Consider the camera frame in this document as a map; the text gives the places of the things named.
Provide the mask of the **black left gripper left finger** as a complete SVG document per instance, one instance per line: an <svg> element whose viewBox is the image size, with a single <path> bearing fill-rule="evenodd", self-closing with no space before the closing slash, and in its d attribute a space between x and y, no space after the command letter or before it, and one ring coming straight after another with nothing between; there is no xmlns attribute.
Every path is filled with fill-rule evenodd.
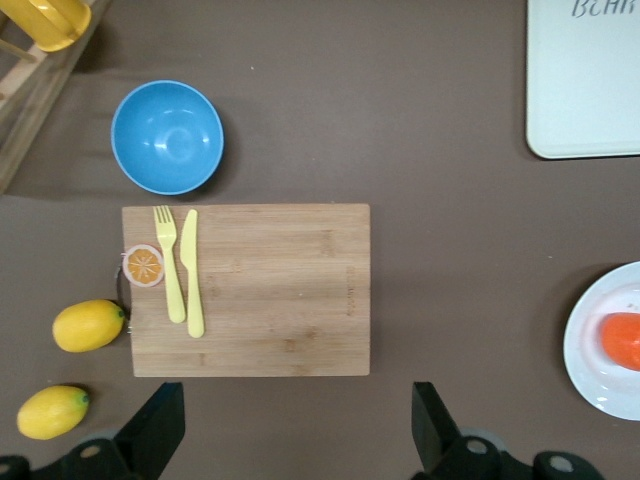
<svg viewBox="0 0 640 480"><path fill-rule="evenodd" d="M32 479L158 479L185 435L184 390L162 384L111 439L79 444Z"/></svg>

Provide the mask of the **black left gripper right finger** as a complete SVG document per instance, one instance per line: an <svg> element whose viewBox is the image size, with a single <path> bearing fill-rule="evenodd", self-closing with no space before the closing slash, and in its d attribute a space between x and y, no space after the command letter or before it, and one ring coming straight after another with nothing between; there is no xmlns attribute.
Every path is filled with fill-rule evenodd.
<svg viewBox="0 0 640 480"><path fill-rule="evenodd" d="M477 435L464 435L435 386L412 386L411 431L422 469L419 479L532 479L533 468Z"/></svg>

